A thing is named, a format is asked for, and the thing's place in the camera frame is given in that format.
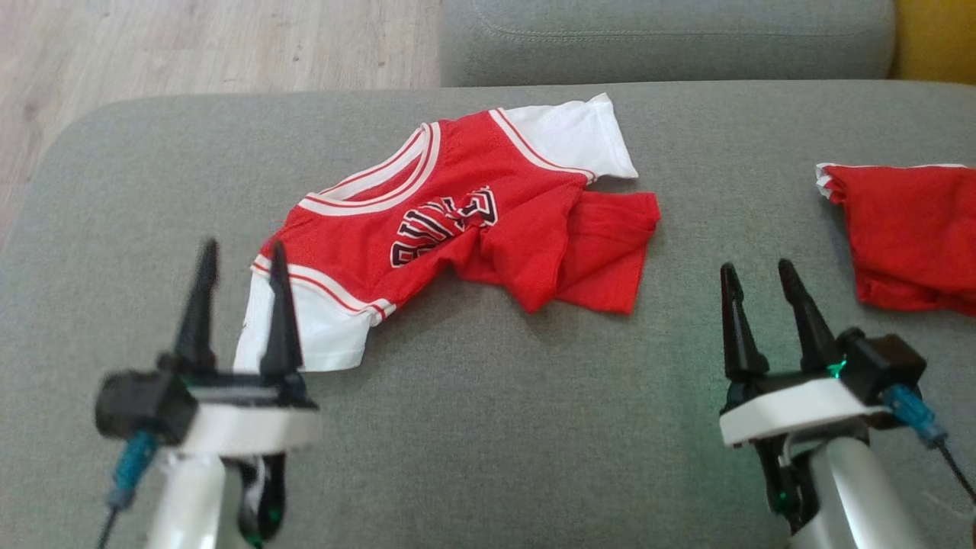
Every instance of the red and white stripe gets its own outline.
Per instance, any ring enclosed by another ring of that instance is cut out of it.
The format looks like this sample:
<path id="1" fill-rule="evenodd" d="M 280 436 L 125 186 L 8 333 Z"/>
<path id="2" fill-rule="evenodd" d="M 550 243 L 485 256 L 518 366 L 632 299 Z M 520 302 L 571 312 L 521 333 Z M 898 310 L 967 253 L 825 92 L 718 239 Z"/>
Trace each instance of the red and white stripe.
<path id="1" fill-rule="evenodd" d="M 495 120 L 495 123 L 498 124 L 498 126 L 502 128 L 502 131 L 505 132 L 505 135 L 508 136 L 508 140 L 511 141 L 513 145 L 515 145 L 515 148 L 517 148 L 518 151 L 521 152 L 526 159 L 528 159 L 536 166 L 539 166 L 540 168 L 550 170 L 553 172 L 567 172 L 572 174 L 584 175 L 587 177 L 587 185 L 596 181 L 596 174 L 593 173 L 591 170 L 588 170 L 586 168 L 572 168 L 568 166 L 560 166 L 559 164 L 549 161 L 548 159 L 544 158 L 541 154 L 536 152 L 536 150 L 532 148 L 531 145 L 529 145 L 528 140 L 526 140 L 525 137 L 518 131 L 518 129 L 515 128 L 515 125 L 511 122 L 511 120 L 509 120 L 508 117 L 505 116 L 504 110 L 500 108 L 493 108 L 488 112 L 489 114 L 491 114 L 492 119 Z"/>
<path id="2" fill-rule="evenodd" d="M 406 200 L 424 185 L 437 163 L 439 153 L 440 126 L 436 122 L 424 124 L 410 141 L 384 164 L 343 180 L 336 186 L 335 193 L 332 190 L 310 193 L 299 202 L 299 206 L 327 216 L 347 216 L 387 210 Z M 386 183 L 390 177 L 410 165 L 417 157 L 420 158 L 417 167 L 396 189 L 368 200 L 345 199 Z"/>
<path id="3" fill-rule="evenodd" d="M 270 265 L 270 260 L 265 256 L 259 255 L 254 260 L 251 268 L 255 273 L 267 276 Z M 373 326 L 384 321 L 386 317 L 396 311 L 396 305 L 387 299 L 377 299 L 369 303 L 357 299 L 333 278 L 315 269 L 289 264 L 288 276 L 291 278 L 292 283 L 315 291 L 323 298 L 341 307 L 350 315 L 358 315 L 360 313 L 369 314 L 370 324 Z"/>

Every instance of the green led light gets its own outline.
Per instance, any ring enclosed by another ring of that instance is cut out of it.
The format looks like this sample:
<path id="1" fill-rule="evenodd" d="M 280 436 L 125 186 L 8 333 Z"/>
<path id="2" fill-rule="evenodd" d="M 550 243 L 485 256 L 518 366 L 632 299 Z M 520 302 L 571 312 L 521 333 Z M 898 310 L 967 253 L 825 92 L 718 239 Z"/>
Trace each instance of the green led light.
<path id="1" fill-rule="evenodd" d="M 776 512 L 783 513 L 787 509 L 787 493 L 784 491 L 780 492 L 779 501 L 776 502 Z"/>
<path id="2" fill-rule="evenodd" d="M 844 366 L 846 365 L 847 365 L 847 359 L 844 359 L 838 362 L 837 364 L 831 364 L 827 366 L 827 371 L 831 373 L 834 379 L 837 379 L 840 377 L 840 370 L 844 369 Z"/>
<path id="3" fill-rule="evenodd" d="M 247 536 L 246 541 L 255 549 L 262 549 L 264 546 L 264 540 L 257 534 Z"/>

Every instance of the red basketball jersey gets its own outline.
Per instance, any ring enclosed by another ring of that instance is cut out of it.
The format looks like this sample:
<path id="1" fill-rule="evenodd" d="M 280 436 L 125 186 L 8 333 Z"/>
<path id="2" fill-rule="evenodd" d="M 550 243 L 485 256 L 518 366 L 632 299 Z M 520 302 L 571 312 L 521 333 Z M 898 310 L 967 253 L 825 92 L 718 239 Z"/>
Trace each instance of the red basketball jersey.
<path id="1" fill-rule="evenodd" d="M 637 176 L 605 94 L 422 125 L 386 162 L 289 213 L 252 266 L 234 368 L 257 370 L 264 349 L 275 240 L 308 371 L 358 365 L 369 327 L 447 266 L 529 312 L 562 299 L 630 313 L 660 214 L 652 193 L 586 190 L 605 175 Z"/>

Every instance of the gray cushion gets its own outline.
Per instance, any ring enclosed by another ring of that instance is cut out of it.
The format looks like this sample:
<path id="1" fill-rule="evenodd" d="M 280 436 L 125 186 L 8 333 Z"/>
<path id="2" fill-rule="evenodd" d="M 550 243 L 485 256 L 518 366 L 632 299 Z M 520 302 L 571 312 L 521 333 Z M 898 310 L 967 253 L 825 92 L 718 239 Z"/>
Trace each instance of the gray cushion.
<path id="1" fill-rule="evenodd" d="M 722 446 L 718 267 L 735 261 L 762 350 L 799 348 L 776 277 L 790 257 L 834 330 L 896 331 L 976 471 L 976 320 L 858 304 L 842 215 L 814 164 L 976 163 L 976 89 L 901 82 L 663 83 L 195 97 L 108 106 L 67 129 L 0 254 L 0 528 L 6 548 L 94 546 L 119 450 L 92 420 L 100 378 L 171 345 L 197 245 L 222 245 L 228 365 L 248 270 L 305 192 L 381 161 L 420 122 L 607 91 L 664 220 L 633 317 L 439 278 L 370 334 L 361 367 L 310 376 L 325 440 L 291 461 L 272 547 L 780 547 L 749 450 Z M 966 504 L 908 431 L 874 446 L 934 547 Z M 153 471 L 113 547 L 137 547 Z"/>
<path id="2" fill-rule="evenodd" d="M 445 86 L 883 78 L 891 0 L 444 0 Z"/>

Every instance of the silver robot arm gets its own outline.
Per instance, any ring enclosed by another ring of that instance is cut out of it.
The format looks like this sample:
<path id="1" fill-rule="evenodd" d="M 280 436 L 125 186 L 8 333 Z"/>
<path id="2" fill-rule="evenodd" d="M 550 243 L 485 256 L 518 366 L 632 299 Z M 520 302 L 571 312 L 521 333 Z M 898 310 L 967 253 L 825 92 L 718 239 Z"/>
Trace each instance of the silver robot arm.
<path id="1" fill-rule="evenodd" d="M 790 524 L 790 547 L 927 547 L 868 446 L 869 429 L 905 425 L 885 395 L 895 386 L 917 394 L 925 360 L 895 335 L 868 339 L 855 328 L 834 339 L 793 264 L 779 267 L 803 351 L 800 370 L 780 374 L 756 348 L 735 269 L 721 269 L 725 444 L 755 448 L 769 507 Z"/>
<path id="2" fill-rule="evenodd" d="M 241 549 L 264 543 L 260 525 L 240 524 L 242 513 L 252 517 L 247 522 L 259 519 L 274 474 L 262 456 L 308 447 L 321 433 L 317 409 L 201 403 L 186 440 L 167 456 L 166 486 L 146 548 Z"/>

